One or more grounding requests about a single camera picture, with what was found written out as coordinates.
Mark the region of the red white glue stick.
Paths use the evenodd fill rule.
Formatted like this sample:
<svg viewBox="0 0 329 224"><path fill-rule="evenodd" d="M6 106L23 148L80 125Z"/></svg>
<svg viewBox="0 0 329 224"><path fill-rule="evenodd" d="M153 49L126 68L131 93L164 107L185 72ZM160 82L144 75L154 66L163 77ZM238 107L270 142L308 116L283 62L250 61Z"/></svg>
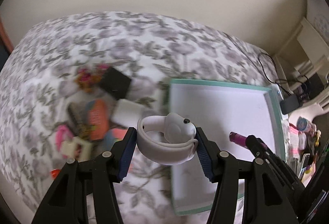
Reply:
<svg viewBox="0 0 329 224"><path fill-rule="evenodd" d="M61 172L61 169L53 169L51 170L50 174L53 180L56 179L56 177L59 175L59 173Z"/></svg>

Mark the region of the pink smart watch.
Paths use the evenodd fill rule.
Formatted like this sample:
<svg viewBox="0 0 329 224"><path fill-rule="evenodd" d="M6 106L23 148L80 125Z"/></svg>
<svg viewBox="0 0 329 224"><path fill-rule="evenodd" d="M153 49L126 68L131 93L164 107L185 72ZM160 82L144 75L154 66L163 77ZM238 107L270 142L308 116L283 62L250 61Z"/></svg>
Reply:
<svg viewBox="0 0 329 224"><path fill-rule="evenodd" d="M61 124L57 127L56 137L55 137L55 145L56 149L59 152L61 149L61 144L65 140L73 139L74 135L71 129L66 124Z"/></svg>

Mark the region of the white rectangular box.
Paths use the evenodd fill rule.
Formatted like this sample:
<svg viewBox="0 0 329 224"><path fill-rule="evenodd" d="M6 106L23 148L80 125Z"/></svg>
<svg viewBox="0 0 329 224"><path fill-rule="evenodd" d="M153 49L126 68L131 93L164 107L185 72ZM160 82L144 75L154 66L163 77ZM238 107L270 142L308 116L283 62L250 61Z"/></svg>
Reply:
<svg viewBox="0 0 329 224"><path fill-rule="evenodd" d="M117 101L111 114L111 121L123 127L137 127L145 107L126 99Z"/></svg>

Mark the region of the white smart watch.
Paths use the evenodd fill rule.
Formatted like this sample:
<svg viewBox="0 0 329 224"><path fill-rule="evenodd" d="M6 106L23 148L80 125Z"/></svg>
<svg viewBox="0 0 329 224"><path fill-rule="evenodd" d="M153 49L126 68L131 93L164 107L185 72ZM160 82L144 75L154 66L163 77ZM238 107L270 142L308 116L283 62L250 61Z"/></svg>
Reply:
<svg viewBox="0 0 329 224"><path fill-rule="evenodd" d="M137 147L148 159L175 166L191 160L196 152L196 126L174 112L147 116L137 123Z"/></svg>

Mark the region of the cluttered side items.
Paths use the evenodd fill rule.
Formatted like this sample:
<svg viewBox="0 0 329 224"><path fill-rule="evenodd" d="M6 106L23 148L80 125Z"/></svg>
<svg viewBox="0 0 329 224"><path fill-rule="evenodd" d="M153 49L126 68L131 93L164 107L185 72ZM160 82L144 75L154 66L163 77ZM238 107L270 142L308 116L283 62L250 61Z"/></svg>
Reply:
<svg viewBox="0 0 329 224"><path fill-rule="evenodd" d="M321 143L323 147L326 141L328 141L328 102L302 106L289 114L289 123L295 126L298 131L298 150L301 155L301 161L297 170L297 176L299 179L302 179L306 171L306 167L303 167L303 152L307 147L308 136L304 131L298 130L297 121L299 118L305 118L311 123L314 118L319 118L316 120L316 123L320 125L320 129L322 130Z"/></svg>

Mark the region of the gold patterned lighter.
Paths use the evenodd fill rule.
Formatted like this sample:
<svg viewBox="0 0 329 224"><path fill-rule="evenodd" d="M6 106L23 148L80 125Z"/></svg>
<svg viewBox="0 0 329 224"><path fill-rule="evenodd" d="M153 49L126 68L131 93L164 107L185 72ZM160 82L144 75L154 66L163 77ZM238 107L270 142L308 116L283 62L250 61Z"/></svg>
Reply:
<svg viewBox="0 0 329 224"><path fill-rule="evenodd" d="M84 120L81 117L79 108L77 107L76 103L69 103L67 107L67 112L74 128L76 129L77 135L81 139L87 140L89 138L89 128L84 123Z"/></svg>

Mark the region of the teal white shallow box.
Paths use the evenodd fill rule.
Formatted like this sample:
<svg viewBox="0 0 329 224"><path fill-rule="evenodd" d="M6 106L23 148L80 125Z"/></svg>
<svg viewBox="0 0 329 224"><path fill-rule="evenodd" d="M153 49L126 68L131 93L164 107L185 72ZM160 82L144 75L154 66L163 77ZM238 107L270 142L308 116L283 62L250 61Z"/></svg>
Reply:
<svg viewBox="0 0 329 224"><path fill-rule="evenodd" d="M277 85L267 87L232 82L173 79L169 86L169 111L201 127L207 138L237 159L252 161L252 153L229 139L231 132L255 135L285 159L282 95ZM204 175L195 156L171 168L175 214L186 216L211 209L216 184Z"/></svg>

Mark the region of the floral grey white blanket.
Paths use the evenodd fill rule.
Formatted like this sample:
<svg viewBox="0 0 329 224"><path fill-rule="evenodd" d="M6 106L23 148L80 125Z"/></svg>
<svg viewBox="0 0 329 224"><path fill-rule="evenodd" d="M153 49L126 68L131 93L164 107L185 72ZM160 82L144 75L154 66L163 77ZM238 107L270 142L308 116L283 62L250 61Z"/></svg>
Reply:
<svg viewBox="0 0 329 224"><path fill-rule="evenodd" d="M269 56L214 28L151 13L100 12L33 26L1 70L1 175L34 214L65 163L56 132L67 108L127 99L163 114L173 78L267 86Z"/></svg>

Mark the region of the orange pink toy figure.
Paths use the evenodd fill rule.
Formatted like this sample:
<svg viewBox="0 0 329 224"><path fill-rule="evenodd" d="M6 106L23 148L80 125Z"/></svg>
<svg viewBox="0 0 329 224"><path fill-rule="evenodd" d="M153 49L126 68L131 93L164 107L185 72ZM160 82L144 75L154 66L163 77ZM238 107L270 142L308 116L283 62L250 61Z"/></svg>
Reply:
<svg viewBox="0 0 329 224"><path fill-rule="evenodd" d="M74 82L80 90L92 93L108 68L110 66L103 63L95 64L93 67L78 68Z"/></svg>

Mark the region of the black power adapter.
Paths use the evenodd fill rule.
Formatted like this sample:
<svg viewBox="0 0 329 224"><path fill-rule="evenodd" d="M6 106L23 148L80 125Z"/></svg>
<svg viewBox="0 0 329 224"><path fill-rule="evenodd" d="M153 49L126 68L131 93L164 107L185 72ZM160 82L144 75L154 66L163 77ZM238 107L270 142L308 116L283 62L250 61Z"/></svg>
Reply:
<svg viewBox="0 0 329 224"><path fill-rule="evenodd" d="M109 93L113 98L119 100L125 99L127 96L131 81L132 80L128 76L110 67L106 70L98 86Z"/></svg>

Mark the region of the cream shelf unit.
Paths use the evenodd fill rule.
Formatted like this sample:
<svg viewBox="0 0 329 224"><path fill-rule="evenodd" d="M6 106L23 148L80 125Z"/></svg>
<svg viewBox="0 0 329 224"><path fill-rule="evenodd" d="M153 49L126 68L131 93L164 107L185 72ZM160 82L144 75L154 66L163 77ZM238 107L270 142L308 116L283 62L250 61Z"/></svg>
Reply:
<svg viewBox="0 0 329 224"><path fill-rule="evenodd" d="M328 74L328 44L303 18L284 44L274 53L280 84L290 93L317 72L325 82Z"/></svg>

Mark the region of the cardboard box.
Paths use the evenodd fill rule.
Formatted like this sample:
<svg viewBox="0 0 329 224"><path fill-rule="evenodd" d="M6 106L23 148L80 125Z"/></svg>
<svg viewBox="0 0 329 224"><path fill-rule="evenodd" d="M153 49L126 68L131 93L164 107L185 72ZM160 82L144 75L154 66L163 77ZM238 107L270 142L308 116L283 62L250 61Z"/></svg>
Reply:
<svg viewBox="0 0 329 224"><path fill-rule="evenodd" d="M328 44L329 9L325 0L306 0L306 19Z"/></svg>

